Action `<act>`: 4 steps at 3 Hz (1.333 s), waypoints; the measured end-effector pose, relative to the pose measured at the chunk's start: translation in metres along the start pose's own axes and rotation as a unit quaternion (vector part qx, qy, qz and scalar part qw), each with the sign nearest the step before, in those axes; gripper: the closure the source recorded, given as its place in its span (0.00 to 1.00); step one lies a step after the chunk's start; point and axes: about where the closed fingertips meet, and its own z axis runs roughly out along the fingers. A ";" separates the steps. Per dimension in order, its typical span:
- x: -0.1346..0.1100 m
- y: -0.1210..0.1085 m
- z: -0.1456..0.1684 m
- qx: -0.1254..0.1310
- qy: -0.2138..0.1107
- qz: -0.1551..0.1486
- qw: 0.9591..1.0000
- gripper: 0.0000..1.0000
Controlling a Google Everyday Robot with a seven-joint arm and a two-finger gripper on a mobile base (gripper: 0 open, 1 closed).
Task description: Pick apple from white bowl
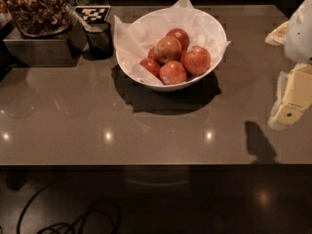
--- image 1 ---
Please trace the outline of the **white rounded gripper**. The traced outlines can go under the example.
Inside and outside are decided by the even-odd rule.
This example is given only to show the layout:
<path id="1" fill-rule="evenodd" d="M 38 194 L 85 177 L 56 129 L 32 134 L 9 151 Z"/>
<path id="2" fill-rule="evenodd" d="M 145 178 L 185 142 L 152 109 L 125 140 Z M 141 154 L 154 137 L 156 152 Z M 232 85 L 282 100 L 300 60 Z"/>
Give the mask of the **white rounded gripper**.
<path id="1" fill-rule="evenodd" d="M 266 36 L 265 43 L 285 43 L 286 57 L 297 63 L 289 73 L 280 73 L 277 99 L 268 120 L 271 129 L 283 130 L 298 122 L 312 105 L 312 0 L 304 0 L 289 21 Z"/>

